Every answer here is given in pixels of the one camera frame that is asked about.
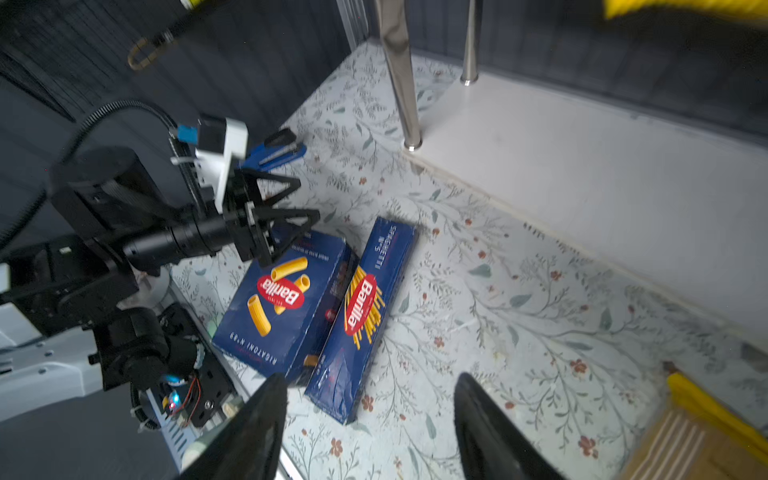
floral tablecloth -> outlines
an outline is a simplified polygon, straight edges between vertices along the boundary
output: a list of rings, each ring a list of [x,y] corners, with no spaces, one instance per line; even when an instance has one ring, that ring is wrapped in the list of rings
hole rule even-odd
[[[413,63],[421,111],[460,72]],[[354,51],[287,125],[308,152],[277,171],[302,181],[286,205],[320,208],[316,228],[358,252],[377,215],[421,230],[357,422],[341,426],[290,390],[283,445],[307,480],[461,478],[452,404],[460,372],[568,478],[615,476],[664,399],[664,360],[768,425],[768,376],[740,359],[740,341],[405,161],[379,46]],[[228,247],[172,275],[212,333],[247,267]],[[260,376],[231,362],[255,391]]]

black cable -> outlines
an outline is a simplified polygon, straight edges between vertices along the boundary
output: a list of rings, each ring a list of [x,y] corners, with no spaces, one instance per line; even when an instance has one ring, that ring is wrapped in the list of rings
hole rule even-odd
[[[139,390],[131,383],[131,407],[133,407],[136,420],[143,424],[147,430],[160,430],[160,426],[153,419],[150,419],[146,413],[144,413],[144,407],[141,406],[139,400]]]
[[[62,150],[62,154],[58,159],[58,163],[66,164],[71,161],[83,141],[105,118],[116,112],[133,108],[144,110],[153,114],[161,122],[163,122],[163,125],[169,131],[174,131],[177,128],[174,119],[155,104],[135,99],[111,101],[96,109],[96,111],[88,115],[88,117],[83,120],[79,129],[74,133],[74,135],[72,135],[72,137],[70,137],[69,142]],[[187,144],[180,142],[173,136],[170,137],[170,149],[173,151],[175,157],[190,156],[190,149]],[[195,180],[192,166],[189,163],[182,163],[179,164],[179,168],[181,169],[181,176],[184,178],[184,183],[187,184],[187,189],[192,196],[192,203],[195,206],[195,209],[201,216],[205,217],[205,203],[203,202],[203,196],[200,193],[200,188],[198,187],[197,181]],[[11,226],[2,232],[2,234],[0,234],[0,250],[6,248],[13,241],[13,239],[16,238],[22,230],[24,230],[24,227],[29,224],[35,214],[43,206],[46,198],[47,192],[45,191],[45,185],[43,185],[40,190],[38,190],[38,193],[35,195],[32,202],[27,204],[27,206],[22,209],[21,213],[19,213]]]

barilla rigatoni box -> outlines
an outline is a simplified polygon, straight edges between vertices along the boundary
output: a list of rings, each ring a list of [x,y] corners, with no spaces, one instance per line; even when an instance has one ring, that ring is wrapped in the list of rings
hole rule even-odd
[[[275,228],[276,239],[281,229]],[[264,376],[301,382],[317,364],[357,255],[344,239],[310,231],[271,267],[253,262],[213,337]]]
[[[366,370],[415,243],[413,226],[376,219],[343,308],[304,392],[343,425],[355,418]]]

robotic arm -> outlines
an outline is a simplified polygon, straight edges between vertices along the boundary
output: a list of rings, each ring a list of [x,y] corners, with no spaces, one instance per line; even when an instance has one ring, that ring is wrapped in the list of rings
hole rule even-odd
[[[233,161],[246,153],[247,129],[241,122],[202,117],[197,129],[171,128],[172,161],[182,168],[194,199],[178,209],[162,201],[130,148],[75,155],[93,125],[86,121],[86,127],[74,148],[65,149],[70,156],[48,175],[47,198],[75,235],[24,247],[0,260],[0,399],[35,395],[24,390],[34,382],[29,369],[20,376],[20,355],[34,348],[30,343],[73,335],[76,327],[84,330],[76,332],[85,334],[83,348],[91,348],[81,352],[82,358],[100,366],[103,389],[126,382],[147,389],[165,379],[189,379],[200,367],[196,343],[165,332],[152,310],[117,307],[138,291],[134,269],[156,276],[167,263],[214,255],[230,243],[242,261],[270,265],[319,219],[317,210],[274,208],[300,187],[297,179],[234,168]],[[194,157],[179,148],[182,142],[196,146]],[[259,180],[286,186],[264,198]],[[201,200],[200,187],[213,189],[212,201]],[[278,239],[272,235],[276,223],[295,228]],[[24,408],[4,407],[0,420],[31,409]]]

red oval logo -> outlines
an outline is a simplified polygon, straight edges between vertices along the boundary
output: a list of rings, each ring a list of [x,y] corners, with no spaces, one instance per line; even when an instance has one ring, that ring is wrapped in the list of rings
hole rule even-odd
[[[304,293],[296,284],[287,278],[272,281],[271,275],[259,278],[256,285],[262,298],[275,306],[285,307],[287,310],[295,310],[304,304]]]
[[[362,329],[376,299],[376,277],[370,273],[357,284],[344,312],[344,331],[355,335]]]

